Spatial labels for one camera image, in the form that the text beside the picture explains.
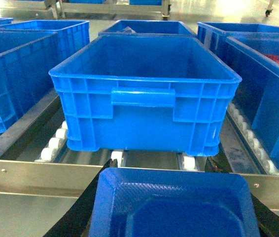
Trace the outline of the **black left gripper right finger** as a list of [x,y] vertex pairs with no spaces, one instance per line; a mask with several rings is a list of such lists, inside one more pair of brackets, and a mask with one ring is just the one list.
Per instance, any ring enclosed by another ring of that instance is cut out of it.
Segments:
[[279,216],[251,193],[259,231],[262,237],[279,237]]

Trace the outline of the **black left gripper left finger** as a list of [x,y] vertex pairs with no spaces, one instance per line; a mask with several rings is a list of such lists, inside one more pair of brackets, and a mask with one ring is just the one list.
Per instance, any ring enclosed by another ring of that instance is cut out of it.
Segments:
[[100,173],[93,178],[73,206],[45,234],[46,237],[80,237],[92,216]]

